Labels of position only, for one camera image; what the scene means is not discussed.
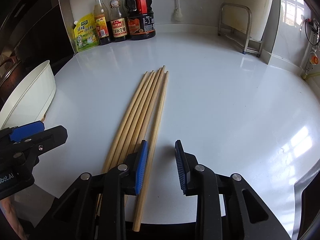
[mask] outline pot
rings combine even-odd
[[[7,62],[12,62],[12,65],[7,68],[4,75],[0,78],[0,98],[5,103],[12,91],[27,75],[26,68],[21,60],[16,57],[9,57],[1,62],[0,67]]]

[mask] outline bottle label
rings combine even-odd
[[[128,19],[128,26],[131,35],[146,34],[155,31],[155,20],[153,16],[143,16]]]
[[[112,25],[113,36],[115,38],[123,37],[128,34],[127,28],[125,27],[124,18],[111,21],[111,25]]]
[[[116,8],[116,7],[119,7],[120,6],[120,1],[119,0],[112,0],[110,2],[110,8]]]
[[[104,17],[104,15],[98,15],[94,19],[96,21],[97,33],[99,38],[108,37],[109,32],[107,28],[106,18]]]

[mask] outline white bowl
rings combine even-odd
[[[0,111],[0,127],[41,120],[56,92],[49,60],[32,70],[13,90]]]

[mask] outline window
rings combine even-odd
[[[303,0],[281,0],[282,21],[290,26],[301,26],[305,20],[304,5]]]

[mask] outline white countertop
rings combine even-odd
[[[99,174],[142,75],[162,65],[170,77],[142,222],[196,220],[196,197],[185,197],[179,184],[180,139],[215,173],[241,174],[291,236],[300,223],[294,184],[320,157],[320,104],[299,77],[216,35],[158,33],[78,53],[55,76],[44,122],[63,125],[68,140],[40,157],[36,184],[59,197],[82,172]]]

